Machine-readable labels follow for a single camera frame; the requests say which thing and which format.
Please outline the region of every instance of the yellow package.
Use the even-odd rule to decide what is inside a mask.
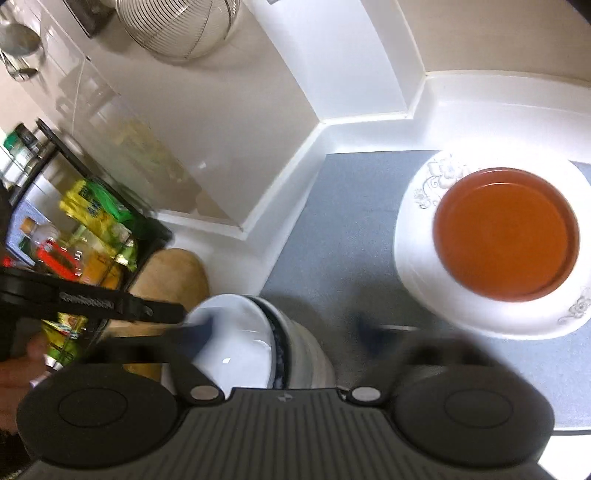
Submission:
[[[78,220],[95,234],[114,257],[129,238],[130,231],[104,210],[86,186],[86,180],[77,181],[60,202],[66,215]]]

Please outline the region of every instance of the white plate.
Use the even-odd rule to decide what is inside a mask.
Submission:
[[[552,184],[579,223],[580,251],[573,271],[537,300],[487,299],[462,287],[445,270],[433,244],[433,218],[447,190],[477,170],[510,167]],[[408,291],[432,312],[462,328],[513,339],[547,339],[574,332],[591,317],[591,186],[571,162],[540,153],[440,152],[404,193],[394,233],[394,262]]]

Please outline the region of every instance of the floral pattern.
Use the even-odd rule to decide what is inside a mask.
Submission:
[[[586,288],[574,305],[570,306],[569,314],[558,319],[558,324],[565,325],[572,320],[583,318],[589,307],[591,307],[591,288]]]
[[[420,208],[426,209],[431,205],[437,206],[445,192],[455,182],[470,173],[467,165],[458,162],[453,155],[445,154],[427,163],[429,176],[423,182],[423,186],[414,191],[414,201]]]

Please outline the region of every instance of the bottle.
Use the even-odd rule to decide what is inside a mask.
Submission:
[[[32,250],[36,250],[40,245],[48,240],[57,242],[60,237],[60,231],[51,222],[39,224],[31,217],[26,217],[21,225],[22,232],[31,239]]]
[[[60,240],[60,231],[50,222],[38,224],[26,217],[21,225],[23,233],[31,239],[32,259],[42,263],[50,273],[70,281],[78,281],[82,272],[82,253],[69,251]]]

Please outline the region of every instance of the green bottle cap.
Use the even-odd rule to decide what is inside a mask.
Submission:
[[[17,133],[10,132],[4,139],[4,143],[2,144],[2,146],[10,152],[19,141],[20,139],[18,138]]]

